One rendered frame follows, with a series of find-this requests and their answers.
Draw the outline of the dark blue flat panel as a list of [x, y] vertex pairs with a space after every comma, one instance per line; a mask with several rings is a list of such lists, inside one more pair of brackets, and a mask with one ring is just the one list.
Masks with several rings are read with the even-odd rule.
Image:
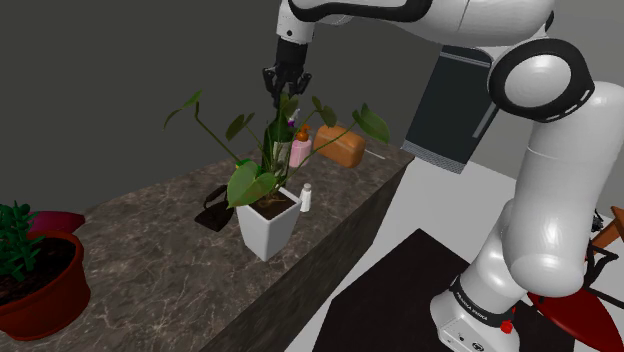
[[460, 174], [498, 113], [486, 87], [491, 64], [479, 50], [444, 46], [402, 149]]

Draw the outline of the pink soap dispenser orange pump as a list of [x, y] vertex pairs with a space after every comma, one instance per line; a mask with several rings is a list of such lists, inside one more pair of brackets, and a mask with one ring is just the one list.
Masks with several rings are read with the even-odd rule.
[[291, 153], [289, 166], [291, 168], [299, 167], [301, 164], [305, 165], [305, 160], [311, 153], [312, 141], [309, 135], [310, 126], [303, 124], [300, 130], [295, 134], [295, 139], [291, 145]]

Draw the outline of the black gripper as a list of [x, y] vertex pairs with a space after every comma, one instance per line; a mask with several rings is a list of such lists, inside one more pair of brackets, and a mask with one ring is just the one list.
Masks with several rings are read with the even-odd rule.
[[275, 65], [262, 70], [265, 88], [273, 99], [274, 108], [279, 108], [280, 97], [287, 81], [292, 81], [289, 83], [290, 97], [303, 94], [309, 85], [312, 75], [304, 72], [307, 50], [307, 44], [278, 39]]

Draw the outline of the orange brown bread loaf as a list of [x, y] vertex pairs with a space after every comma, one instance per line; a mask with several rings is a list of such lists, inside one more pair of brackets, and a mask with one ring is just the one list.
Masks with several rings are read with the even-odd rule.
[[323, 125], [315, 134], [313, 148], [323, 146], [319, 154], [346, 167], [354, 168], [362, 160], [366, 140], [354, 132], [347, 132], [340, 126]]

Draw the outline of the dark green glass bottle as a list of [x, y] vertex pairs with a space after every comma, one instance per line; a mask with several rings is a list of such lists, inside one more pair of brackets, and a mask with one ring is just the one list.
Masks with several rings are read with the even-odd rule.
[[277, 182], [282, 182], [286, 178], [286, 157], [289, 143], [293, 139], [288, 119], [294, 110], [289, 106], [289, 102], [289, 95], [282, 93], [276, 117], [268, 124], [264, 133], [262, 170], [273, 173]]

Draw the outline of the black handbag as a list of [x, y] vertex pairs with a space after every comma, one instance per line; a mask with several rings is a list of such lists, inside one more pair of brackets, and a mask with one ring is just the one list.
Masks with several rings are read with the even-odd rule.
[[[211, 202], [215, 201], [220, 195], [224, 195], [223, 200], [211, 204]], [[223, 184], [213, 190], [205, 198], [203, 207], [204, 210], [194, 218], [194, 221], [212, 231], [221, 231], [229, 223], [234, 213], [234, 209], [229, 208], [227, 185]]]

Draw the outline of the leafy plant in white pot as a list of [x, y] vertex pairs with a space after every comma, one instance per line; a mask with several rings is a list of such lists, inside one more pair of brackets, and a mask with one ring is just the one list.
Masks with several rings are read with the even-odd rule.
[[[180, 108], [171, 112], [165, 119], [163, 131], [177, 113], [187, 108], [194, 108], [194, 119], [228, 152], [236, 164], [237, 161], [242, 159], [234, 155], [223, 141], [199, 119], [201, 96], [202, 90], [198, 90]], [[289, 98], [289, 106], [295, 111], [298, 108], [299, 100], [295, 96]], [[300, 198], [285, 188], [286, 181], [304, 166], [301, 164], [290, 172], [289, 160], [295, 134], [314, 114], [318, 114], [328, 127], [335, 127], [337, 124], [337, 116], [333, 109], [323, 105], [315, 96], [312, 97], [312, 101], [315, 107], [313, 112], [308, 115], [303, 123], [298, 126], [295, 124], [295, 127], [292, 128], [293, 139], [289, 143], [289, 151], [286, 157], [287, 173], [286, 178], [282, 182], [277, 182], [273, 173], [264, 172], [262, 165], [251, 161], [235, 169], [226, 184], [229, 208], [233, 208], [236, 211], [244, 243], [263, 261], [268, 261], [287, 244], [301, 212]], [[261, 161], [263, 161], [264, 142], [260, 144], [260, 140], [248, 128], [248, 124], [254, 116], [255, 113], [250, 113], [247, 116], [245, 114], [237, 116], [228, 127], [225, 138], [231, 141], [241, 130], [247, 129], [251, 136], [256, 139], [256, 142], [258, 142]], [[352, 118], [353, 122], [345, 128], [347, 132], [351, 132], [353, 127], [357, 125], [369, 137], [385, 144], [389, 142], [390, 132], [386, 122], [374, 113], [366, 103], [363, 103], [359, 110], [356, 109], [352, 112]], [[323, 146], [316, 149], [312, 147], [310, 155], [305, 160], [308, 161], [312, 155], [322, 148]]]

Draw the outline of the succulent in red pot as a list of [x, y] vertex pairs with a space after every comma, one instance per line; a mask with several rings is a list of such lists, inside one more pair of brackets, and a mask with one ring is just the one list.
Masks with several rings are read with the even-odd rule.
[[0, 331], [18, 341], [62, 330], [91, 297], [81, 241], [74, 232], [30, 232], [38, 213], [0, 204]]

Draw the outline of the red chair with black frame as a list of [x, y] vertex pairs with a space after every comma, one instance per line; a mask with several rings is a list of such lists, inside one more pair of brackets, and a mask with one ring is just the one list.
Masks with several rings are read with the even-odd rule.
[[529, 293], [528, 298], [543, 316], [583, 344], [598, 352], [624, 352], [618, 328], [603, 305], [606, 301], [624, 310], [624, 302], [591, 287], [605, 266], [618, 258], [606, 248], [594, 246], [591, 239], [586, 251], [584, 284], [578, 292], [560, 298]]

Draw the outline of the dark robot stand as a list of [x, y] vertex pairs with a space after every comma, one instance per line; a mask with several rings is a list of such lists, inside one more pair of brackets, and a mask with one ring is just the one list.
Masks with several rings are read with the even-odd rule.
[[467, 267], [416, 230], [332, 300], [312, 352], [453, 352], [430, 301]]

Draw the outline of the brown wooden furniture piece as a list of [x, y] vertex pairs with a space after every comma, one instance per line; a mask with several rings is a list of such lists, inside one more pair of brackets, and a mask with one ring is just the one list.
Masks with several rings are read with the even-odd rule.
[[606, 248], [618, 238], [624, 241], [624, 209], [612, 206], [611, 212], [613, 220], [592, 239], [598, 248]]

